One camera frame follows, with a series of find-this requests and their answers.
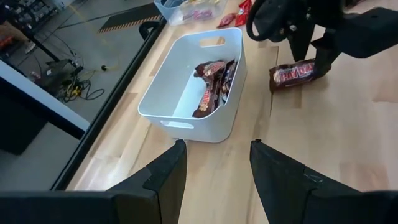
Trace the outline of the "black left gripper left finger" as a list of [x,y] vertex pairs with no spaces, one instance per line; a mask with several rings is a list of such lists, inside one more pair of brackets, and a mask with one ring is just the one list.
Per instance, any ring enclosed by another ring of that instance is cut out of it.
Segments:
[[111,187],[109,224],[178,224],[187,176],[187,147],[179,139],[132,176]]

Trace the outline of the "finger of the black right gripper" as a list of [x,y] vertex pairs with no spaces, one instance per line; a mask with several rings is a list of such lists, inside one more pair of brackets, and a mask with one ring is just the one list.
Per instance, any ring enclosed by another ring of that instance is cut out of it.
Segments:
[[307,19],[288,20],[287,39],[296,62],[304,60],[310,45],[315,23]]
[[314,78],[325,76],[341,54],[368,58],[398,45],[398,11],[375,7],[362,14],[345,14],[342,9],[318,14],[315,23],[325,28],[316,48]]

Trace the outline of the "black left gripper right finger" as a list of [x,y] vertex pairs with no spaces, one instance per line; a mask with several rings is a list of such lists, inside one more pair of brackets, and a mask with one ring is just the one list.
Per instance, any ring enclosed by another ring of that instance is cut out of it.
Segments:
[[360,193],[264,144],[260,139],[251,141],[250,163],[269,224],[302,224],[311,194],[333,197]]

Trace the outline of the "red KitKat candy bar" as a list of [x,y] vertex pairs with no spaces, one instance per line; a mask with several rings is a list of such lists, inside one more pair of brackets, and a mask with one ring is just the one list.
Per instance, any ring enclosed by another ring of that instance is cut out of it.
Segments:
[[249,12],[252,8],[252,0],[244,0],[239,4],[239,10],[235,17],[235,27],[243,26],[247,23]]

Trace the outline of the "white plastic bin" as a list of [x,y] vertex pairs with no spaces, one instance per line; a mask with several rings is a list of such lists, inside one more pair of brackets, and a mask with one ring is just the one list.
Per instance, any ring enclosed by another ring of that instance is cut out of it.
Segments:
[[[206,83],[194,77],[194,68],[205,62],[234,60],[231,88],[208,116],[193,117]],[[231,133],[246,79],[243,33],[239,28],[210,30],[177,39],[149,85],[138,112],[170,137],[217,143]]]

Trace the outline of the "clear plastic bin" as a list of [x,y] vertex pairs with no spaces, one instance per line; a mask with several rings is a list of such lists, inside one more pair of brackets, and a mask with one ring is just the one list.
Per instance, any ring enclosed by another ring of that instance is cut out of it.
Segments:
[[[154,0],[154,4],[171,26],[204,21],[218,17],[223,13],[227,2],[228,0]],[[211,18],[197,21],[183,20],[183,16],[192,10],[207,9],[213,11],[213,16]]]

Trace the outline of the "dark floor equipment box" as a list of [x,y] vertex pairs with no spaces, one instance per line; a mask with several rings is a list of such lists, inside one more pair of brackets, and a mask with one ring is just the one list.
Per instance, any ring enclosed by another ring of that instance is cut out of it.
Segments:
[[76,77],[84,67],[71,59],[46,62],[45,69],[34,83],[51,95],[56,94],[63,82]]

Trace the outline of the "dark table with white edge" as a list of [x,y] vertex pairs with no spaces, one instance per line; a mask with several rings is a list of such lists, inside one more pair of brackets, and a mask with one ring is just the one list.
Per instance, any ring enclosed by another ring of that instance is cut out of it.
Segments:
[[80,139],[90,123],[50,93],[0,60],[0,150],[22,154],[51,123]]

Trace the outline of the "black yellow striped floor mat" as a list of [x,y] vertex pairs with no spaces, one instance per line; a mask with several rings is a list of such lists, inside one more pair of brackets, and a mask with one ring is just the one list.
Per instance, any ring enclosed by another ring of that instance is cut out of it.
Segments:
[[126,12],[111,16],[97,32],[98,34],[141,25],[143,22],[156,21],[162,17],[154,3],[128,9]]

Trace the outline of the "black equipment shelf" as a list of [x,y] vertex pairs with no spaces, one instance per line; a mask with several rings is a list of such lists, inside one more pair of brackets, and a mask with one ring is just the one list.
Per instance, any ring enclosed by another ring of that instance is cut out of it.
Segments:
[[44,0],[0,0],[5,9],[7,20],[18,28],[24,35],[30,38],[35,46],[45,52],[53,61],[60,59],[48,48],[42,45],[34,35],[52,17],[57,10],[50,7]]

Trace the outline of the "black long table edge rail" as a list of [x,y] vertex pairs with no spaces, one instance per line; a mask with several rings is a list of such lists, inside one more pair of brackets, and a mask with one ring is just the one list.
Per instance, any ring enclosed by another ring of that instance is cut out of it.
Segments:
[[142,62],[145,60],[147,54],[167,24],[167,21],[164,18],[161,18],[158,21],[158,28],[153,30],[150,36],[144,40],[144,43],[140,47],[138,53],[132,58],[130,64],[127,66],[116,86],[109,94],[104,105],[101,107],[93,122],[91,122],[87,131],[82,136],[77,148],[75,149],[75,152],[72,154],[72,157],[67,162],[60,175],[57,177],[53,186],[50,188],[51,191],[66,190],[70,185],[72,178],[74,178],[78,172],[78,169],[87,158],[87,154],[89,153],[92,145],[100,135],[101,130],[104,128],[109,117],[111,117],[112,112],[117,107],[120,99],[136,75]]

